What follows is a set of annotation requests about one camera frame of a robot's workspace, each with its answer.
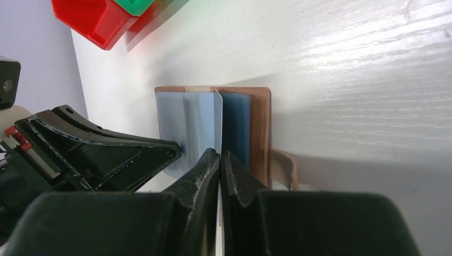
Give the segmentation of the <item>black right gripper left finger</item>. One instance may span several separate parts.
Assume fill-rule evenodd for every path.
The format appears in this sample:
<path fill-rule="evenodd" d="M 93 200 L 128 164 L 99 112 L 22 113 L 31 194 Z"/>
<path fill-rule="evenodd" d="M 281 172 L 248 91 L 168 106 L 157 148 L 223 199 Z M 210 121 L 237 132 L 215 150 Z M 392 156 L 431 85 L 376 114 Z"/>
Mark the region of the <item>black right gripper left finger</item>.
<path fill-rule="evenodd" d="M 214 255 L 220 156 L 159 193 L 47 193 L 15 227 L 5 255 Z"/>

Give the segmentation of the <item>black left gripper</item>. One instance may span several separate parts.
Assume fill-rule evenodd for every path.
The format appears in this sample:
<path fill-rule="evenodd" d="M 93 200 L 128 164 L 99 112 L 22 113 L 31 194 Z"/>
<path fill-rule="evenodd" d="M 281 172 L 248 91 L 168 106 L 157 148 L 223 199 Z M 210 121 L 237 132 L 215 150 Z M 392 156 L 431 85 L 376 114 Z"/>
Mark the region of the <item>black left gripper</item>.
<path fill-rule="evenodd" d="M 67 105 L 2 120 L 1 144 L 1 244 L 43 193 L 137 191 L 181 157 L 176 142 L 103 129 Z"/>

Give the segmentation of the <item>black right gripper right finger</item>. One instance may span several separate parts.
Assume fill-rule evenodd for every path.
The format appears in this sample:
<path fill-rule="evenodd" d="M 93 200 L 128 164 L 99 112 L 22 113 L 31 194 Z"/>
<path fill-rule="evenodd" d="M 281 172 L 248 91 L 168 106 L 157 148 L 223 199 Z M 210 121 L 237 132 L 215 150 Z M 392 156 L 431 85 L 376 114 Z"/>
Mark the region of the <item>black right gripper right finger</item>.
<path fill-rule="evenodd" d="M 221 156 L 225 255 L 419 255 L 387 197 L 271 190 Z"/>

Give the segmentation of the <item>tan leather card holder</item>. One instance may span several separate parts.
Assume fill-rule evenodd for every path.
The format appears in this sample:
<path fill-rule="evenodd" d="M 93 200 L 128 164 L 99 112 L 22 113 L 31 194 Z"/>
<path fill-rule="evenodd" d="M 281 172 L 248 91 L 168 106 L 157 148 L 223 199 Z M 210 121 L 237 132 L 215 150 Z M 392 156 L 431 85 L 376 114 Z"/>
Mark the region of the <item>tan leather card holder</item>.
<path fill-rule="evenodd" d="M 270 147 L 267 87 L 160 86 L 155 98 L 161 139 L 181 148 L 181 157 L 165 170 L 170 177 L 180 178 L 213 148 L 236 155 L 270 188 L 300 189 L 294 155 Z"/>

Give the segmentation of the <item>red plastic bin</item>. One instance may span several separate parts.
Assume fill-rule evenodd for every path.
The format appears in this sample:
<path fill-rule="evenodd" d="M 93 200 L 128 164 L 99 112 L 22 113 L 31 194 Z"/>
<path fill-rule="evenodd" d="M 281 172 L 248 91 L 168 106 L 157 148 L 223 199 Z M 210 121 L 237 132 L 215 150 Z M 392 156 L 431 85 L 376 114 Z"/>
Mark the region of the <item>red plastic bin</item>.
<path fill-rule="evenodd" d="M 52 0 L 57 19 L 102 50 L 111 50 L 141 16 L 132 16 L 114 0 Z"/>

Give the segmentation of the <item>green plastic bin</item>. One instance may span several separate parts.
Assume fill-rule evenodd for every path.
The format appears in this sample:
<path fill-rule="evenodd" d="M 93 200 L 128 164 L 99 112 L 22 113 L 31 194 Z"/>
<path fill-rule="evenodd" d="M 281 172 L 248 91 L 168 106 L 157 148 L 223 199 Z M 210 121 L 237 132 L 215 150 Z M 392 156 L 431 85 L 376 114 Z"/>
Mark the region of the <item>green plastic bin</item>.
<path fill-rule="evenodd" d="M 136 17 L 144 14 L 149 7 L 163 7 L 172 3 L 172 1 L 167 0 L 114 0 L 114 2 L 127 13 Z"/>

